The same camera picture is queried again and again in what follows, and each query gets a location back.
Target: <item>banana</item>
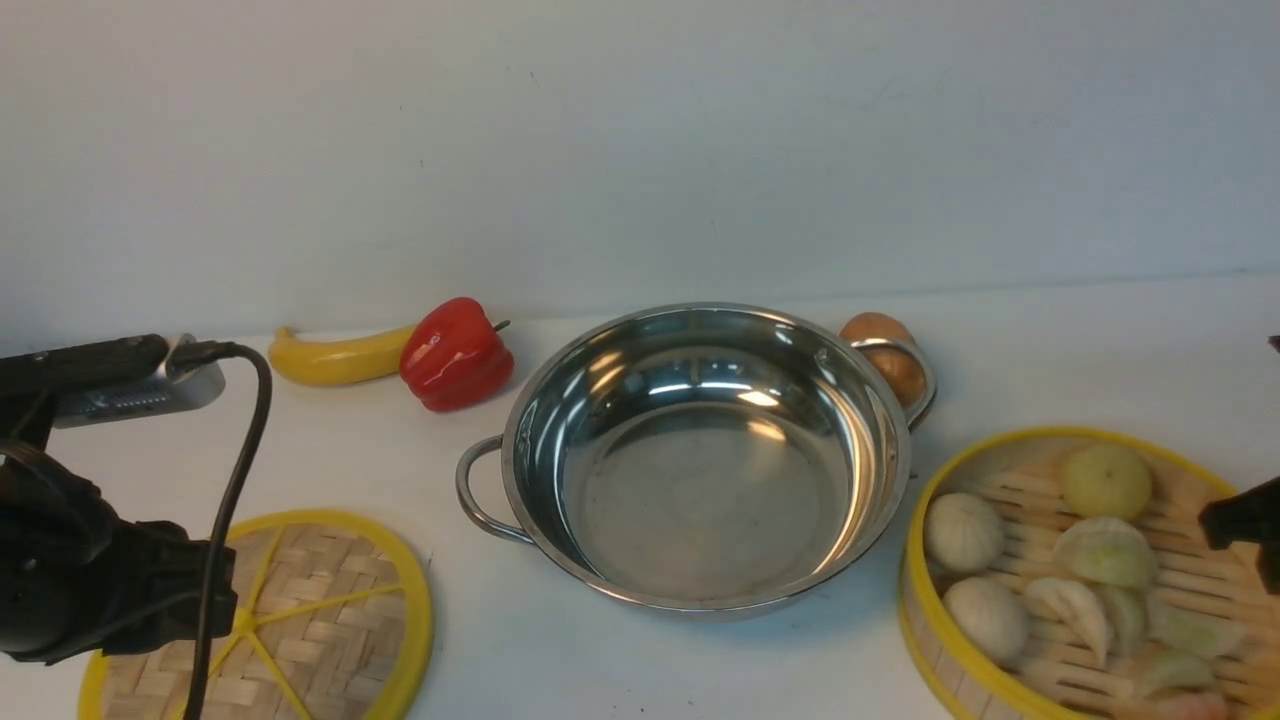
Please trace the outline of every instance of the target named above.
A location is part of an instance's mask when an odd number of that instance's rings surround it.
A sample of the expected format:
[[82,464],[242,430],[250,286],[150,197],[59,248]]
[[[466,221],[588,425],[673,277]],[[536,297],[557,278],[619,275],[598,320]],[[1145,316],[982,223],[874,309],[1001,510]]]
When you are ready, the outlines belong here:
[[266,356],[276,373],[298,384],[360,383],[399,370],[401,350],[415,327],[337,342],[307,342],[294,337],[289,328],[279,328]]

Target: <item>table surface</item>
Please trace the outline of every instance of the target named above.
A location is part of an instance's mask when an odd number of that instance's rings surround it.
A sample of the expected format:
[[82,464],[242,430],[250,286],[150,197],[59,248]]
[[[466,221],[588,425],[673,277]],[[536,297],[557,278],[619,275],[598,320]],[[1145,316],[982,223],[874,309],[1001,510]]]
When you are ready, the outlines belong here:
[[[1174,448],[1244,488],[1280,471],[1275,433],[1280,275],[1132,282],[778,304],[838,328],[882,310],[904,320],[940,378],[914,439],[915,470],[993,433],[1087,424]],[[279,380],[237,516],[342,507],[399,533],[428,566],[436,635],[411,717],[881,717],[946,714],[916,675],[896,619],[897,569],[919,482],[876,547],[800,602],[736,624],[689,624],[617,605],[536,550],[489,537],[458,509],[453,469],[500,432],[520,386],[552,352],[607,318],[513,325],[520,359],[500,397],[425,411],[396,378],[317,389]],[[242,338],[265,348],[268,338]],[[244,363],[195,413],[56,432],[50,452],[91,478],[122,518],[202,534],[253,397]],[[497,461],[476,466],[480,502],[511,519]],[[74,714],[84,659],[0,662],[14,717]]]

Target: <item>pot rim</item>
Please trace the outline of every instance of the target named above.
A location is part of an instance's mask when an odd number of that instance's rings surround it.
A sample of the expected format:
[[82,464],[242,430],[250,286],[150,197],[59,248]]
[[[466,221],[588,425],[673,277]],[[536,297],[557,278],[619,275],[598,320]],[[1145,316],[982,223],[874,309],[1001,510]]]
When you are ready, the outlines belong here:
[[[897,456],[897,471],[892,478],[884,478],[883,482],[890,482],[892,486],[887,488],[891,496],[887,503],[872,523],[865,525],[860,533],[854,536],[850,541],[849,550],[836,561],[829,562],[820,571],[812,573],[792,580],[785,585],[776,587],[772,589],[755,592],[750,594],[717,598],[709,601],[681,601],[669,597],[660,597],[632,591],[623,585],[612,583],[600,575],[588,570],[579,562],[575,562],[567,555],[561,552],[547,536],[538,528],[534,521],[532,515],[525,507],[524,501],[520,497],[520,486],[516,480],[516,450],[517,437],[520,432],[520,420],[529,406],[529,402],[538,395],[539,387],[543,380],[557,368],[561,361],[563,361],[570,354],[586,343],[590,338],[616,328],[618,325],[631,323],[635,320],[653,318],[657,315],[666,315],[671,313],[681,313],[689,310],[701,310],[701,311],[727,311],[727,313],[746,313],[756,315],[760,318],[771,319],[774,322],[790,323],[804,331],[815,333],[822,340],[827,341],[827,345],[838,352],[842,352],[846,357],[858,365],[868,384],[872,386],[874,391],[874,398],[878,400],[878,406],[888,416],[890,424],[896,430],[897,447],[893,448]],[[737,302],[678,302],[669,305],[659,305],[655,307],[649,307],[646,310],[639,310],[614,318],[607,323],[602,323],[585,333],[575,337],[572,341],[566,343],[561,350],[558,350],[550,359],[541,364],[538,370],[530,375],[525,387],[521,389],[520,396],[516,398],[515,405],[511,409],[511,414],[507,416],[507,424],[502,434],[502,480],[503,488],[507,493],[507,502],[511,505],[512,512],[516,515],[516,523],[529,534],[534,544],[549,557],[556,565],[562,570],[573,575],[586,585],[595,591],[599,591],[609,597],[621,600],[623,602],[640,605],[655,610],[666,610],[672,612],[686,612],[686,614],[709,614],[709,612],[728,612],[728,611],[749,611],[754,609],[763,609],[769,605],[783,603],[791,598],[808,592],[822,583],[836,577],[844,571],[855,560],[867,553],[868,550],[883,536],[884,529],[888,527],[890,521],[897,514],[897,509],[901,505],[902,496],[906,491],[908,478],[911,471],[911,438],[910,429],[908,427],[906,415],[902,406],[899,405],[893,396],[893,391],[890,388],[888,382],[881,377],[879,372],[872,365],[870,360],[865,355],[854,350],[847,341],[837,336],[836,333],[819,327],[814,323],[796,318],[795,315],[788,315],[786,313],[780,313],[777,310],[771,310],[767,307],[760,307],[756,305],[746,305]],[[881,446],[877,456],[883,457],[886,455],[886,448]]]

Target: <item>bamboo steamer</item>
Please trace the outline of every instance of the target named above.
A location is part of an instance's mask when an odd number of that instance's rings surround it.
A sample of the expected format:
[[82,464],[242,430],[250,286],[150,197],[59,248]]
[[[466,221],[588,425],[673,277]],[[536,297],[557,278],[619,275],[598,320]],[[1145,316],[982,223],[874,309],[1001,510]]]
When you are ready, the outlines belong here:
[[1160,560],[1157,597],[1249,628],[1238,657],[1212,662],[1230,717],[1280,720],[1280,597],[1262,588],[1254,570],[1257,546],[1235,543],[1211,551],[1196,519],[1204,503],[1234,491],[1167,450],[1088,428],[1034,428],[998,436],[951,460],[925,487],[911,518],[899,601],[902,635],[925,684],[963,720],[1126,716],[1132,660],[1112,655],[1107,670],[1100,670],[1092,652],[1066,626],[1033,616],[1027,651],[1005,671],[951,620],[941,600],[947,580],[931,577],[924,557],[929,501],[963,491],[987,498],[1005,519],[1007,547],[986,577],[1021,593],[1036,578],[1062,575],[1051,565],[1050,551],[1057,536],[1079,518],[1062,502],[1055,470],[1066,454],[1094,442],[1128,446],[1152,470],[1155,498],[1133,524]]
[[[214,642],[204,716],[394,720],[431,656],[431,596],[413,551],[366,518],[297,510],[232,528],[236,625]],[[177,720],[189,641],[138,656],[93,655],[81,720]]]

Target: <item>pot handle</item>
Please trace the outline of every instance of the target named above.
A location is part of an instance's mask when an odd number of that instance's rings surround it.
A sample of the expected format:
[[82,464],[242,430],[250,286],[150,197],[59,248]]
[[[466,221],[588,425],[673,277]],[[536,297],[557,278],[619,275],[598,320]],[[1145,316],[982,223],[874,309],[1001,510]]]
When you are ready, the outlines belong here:
[[890,350],[896,350],[899,352],[905,352],[920,366],[920,373],[924,375],[924,392],[920,397],[911,405],[902,409],[906,415],[908,429],[914,430],[916,425],[924,421],[924,418],[933,409],[933,398],[938,395],[938,379],[933,374],[933,368],[929,366],[928,359],[924,357],[924,352],[914,342],[906,342],[901,340],[888,340],[882,337],[872,337],[867,340],[850,341],[850,347],[854,350],[869,350],[872,347],[887,347]]
[[480,509],[480,503],[476,502],[475,496],[471,495],[471,466],[475,465],[476,460],[479,460],[481,455],[488,455],[500,448],[502,436],[493,436],[472,445],[466,452],[462,454],[462,457],[458,460],[458,470],[453,477],[458,483],[458,502],[462,505],[462,511],[467,514],[467,518],[471,518],[471,521],[475,523],[477,528],[490,536],[532,544],[534,541],[529,537],[529,533],[526,533],[522,528],[508,525],[507,523],[493,519],[488,512]]

